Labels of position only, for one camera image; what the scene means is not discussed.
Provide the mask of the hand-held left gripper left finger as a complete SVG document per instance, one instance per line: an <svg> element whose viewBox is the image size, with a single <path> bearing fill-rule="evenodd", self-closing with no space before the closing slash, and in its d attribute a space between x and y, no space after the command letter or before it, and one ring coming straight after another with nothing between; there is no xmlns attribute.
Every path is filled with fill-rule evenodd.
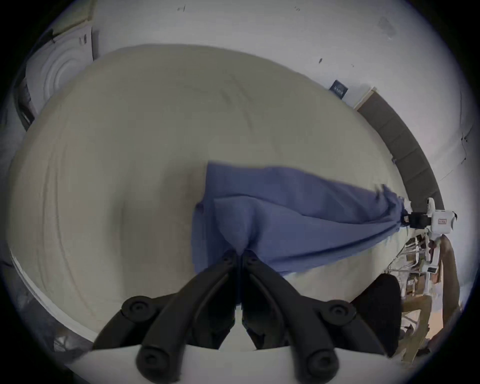
<svg viewBox="0 0 480 384"><path fill-rule="evenodd" d="M174 294L134 296L100 331L94 351L140 345L139 373L152 383L179 380L186 345L218 350L235 324L238 255L227 251Z"/></svg>

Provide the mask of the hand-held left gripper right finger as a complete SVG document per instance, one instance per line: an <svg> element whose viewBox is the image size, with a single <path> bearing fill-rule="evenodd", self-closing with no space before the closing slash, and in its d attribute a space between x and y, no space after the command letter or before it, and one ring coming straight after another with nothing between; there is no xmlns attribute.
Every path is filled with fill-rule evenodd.
<svg viewBox="0 0 480 384"><path fill-rule="evenodd" d="M301 295L284 277L247 250L241 256L244 325L255 346L293 350L302 384L326 384L339 373L336 349L387 357L375 332L349 302Z"/></svg>

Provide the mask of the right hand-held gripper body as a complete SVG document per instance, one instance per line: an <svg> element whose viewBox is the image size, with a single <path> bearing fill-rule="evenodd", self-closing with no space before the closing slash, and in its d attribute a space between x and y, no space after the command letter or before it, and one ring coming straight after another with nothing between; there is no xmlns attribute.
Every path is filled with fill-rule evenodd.
<svg viewBox="0 0 480 384"><path fill-rule="evenodd" d="M457 219L458 216L454 211L436 209L433 197L427 199L427 212L409 213L409 227L424 232L425 259L420 263L420 273L437 273L440 264L441 237L453 231Z"/></svg>

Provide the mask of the person's right hand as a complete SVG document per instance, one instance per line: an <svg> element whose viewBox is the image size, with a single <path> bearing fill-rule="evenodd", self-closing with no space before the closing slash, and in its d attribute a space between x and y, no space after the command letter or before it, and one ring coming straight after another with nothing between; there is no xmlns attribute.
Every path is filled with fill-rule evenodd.
<svg viewBox="0 0 480 384"><path fill-rule="evenodd" d="M451 250L451 242L446 235L441 235L429 240L429 255L431 256L431 261L436 262L438 266L441 264L442 257L449 254Z"/></svg>

